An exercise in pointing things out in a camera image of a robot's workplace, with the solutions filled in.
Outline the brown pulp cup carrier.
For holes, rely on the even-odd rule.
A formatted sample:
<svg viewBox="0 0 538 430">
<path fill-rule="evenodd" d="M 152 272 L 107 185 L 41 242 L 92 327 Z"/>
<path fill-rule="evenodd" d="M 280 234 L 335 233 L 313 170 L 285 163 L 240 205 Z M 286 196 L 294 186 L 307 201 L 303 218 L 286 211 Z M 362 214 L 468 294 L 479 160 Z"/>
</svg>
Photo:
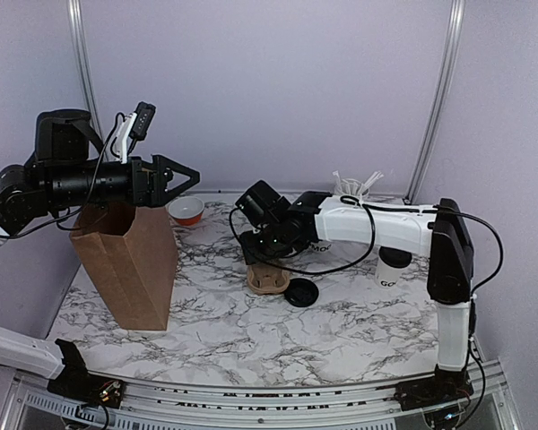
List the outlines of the brown pulp cup carrier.
<svg viewBox="0 0 538 430">
<path fill-rule="evenodd" d="M 247 267 L 247 286 L 257 295 L 282 294 L 291 282 L 289 271 L 257 263 Z"/>
</svg>

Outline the brown paper bag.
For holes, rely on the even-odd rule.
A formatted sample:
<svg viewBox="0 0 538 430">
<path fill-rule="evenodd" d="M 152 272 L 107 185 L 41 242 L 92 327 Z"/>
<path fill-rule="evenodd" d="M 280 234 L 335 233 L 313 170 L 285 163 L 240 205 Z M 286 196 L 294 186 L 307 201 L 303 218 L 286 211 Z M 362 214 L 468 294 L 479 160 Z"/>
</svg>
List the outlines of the brown paper bag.
<svg viewBox="0 0 538 430">
<path fill-rule="evenodd" d="M 74 250 L 118 326 L 166 330 L 178 265 L 167 209 L 90 204 L 74 226 Z"/>
</svg>

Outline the white paper coffee cup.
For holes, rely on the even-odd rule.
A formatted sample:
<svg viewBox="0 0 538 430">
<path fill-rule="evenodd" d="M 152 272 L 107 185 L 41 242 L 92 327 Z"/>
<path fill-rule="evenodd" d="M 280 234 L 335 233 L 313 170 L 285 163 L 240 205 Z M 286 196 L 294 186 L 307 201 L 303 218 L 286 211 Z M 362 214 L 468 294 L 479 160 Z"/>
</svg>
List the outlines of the white paper coffee cup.
<svg viewBox="0 0 538 430">
<path fill-rule="evenodd" d="M 396 268 L 382 260 L 377 262 L 374 281 L 377 286 L 384 289 L 394 287 L 404 273 L 404 268 Z"/>
</svg>

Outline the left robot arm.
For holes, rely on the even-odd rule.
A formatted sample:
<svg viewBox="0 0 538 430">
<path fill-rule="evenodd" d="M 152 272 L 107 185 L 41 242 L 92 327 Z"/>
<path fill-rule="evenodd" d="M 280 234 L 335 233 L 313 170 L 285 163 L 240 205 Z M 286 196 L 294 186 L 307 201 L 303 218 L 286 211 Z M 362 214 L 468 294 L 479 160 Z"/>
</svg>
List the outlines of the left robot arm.
<svg viewBox="0 0 538 430">
<path fill-rule="evenodd" d="M 107 161 L 107 147 L 89 112 L 41 113 L 30 158 L 0 171 L 0 246 L 74 219 L 74 249 L 118 326 L 164 331 L 178 264 L 166 207 L 200 175 L 161 155 Z"/>
</svg>

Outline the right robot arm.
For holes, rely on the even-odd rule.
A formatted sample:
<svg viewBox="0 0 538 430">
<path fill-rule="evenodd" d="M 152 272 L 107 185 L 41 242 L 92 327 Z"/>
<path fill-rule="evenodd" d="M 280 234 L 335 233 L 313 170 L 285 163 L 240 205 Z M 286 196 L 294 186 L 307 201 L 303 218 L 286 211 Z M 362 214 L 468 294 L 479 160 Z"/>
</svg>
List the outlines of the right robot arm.
<svg viewBox="0 0 538 430">
<path fill-rule="evenodd" d="M 349 195 L 308 191 L 294 202 L 260 180 L 236 201 L 251 229 L 237 236 L 247 263 L 273 265 L 313 243 L 351 242 L 429 260 L 427 290 L 438 313 L 438 361 L 426 392 L 444 401 L 461 386 L 470 337 L 473 243 L 458 205 L 360 202 Z"/>
</svg>

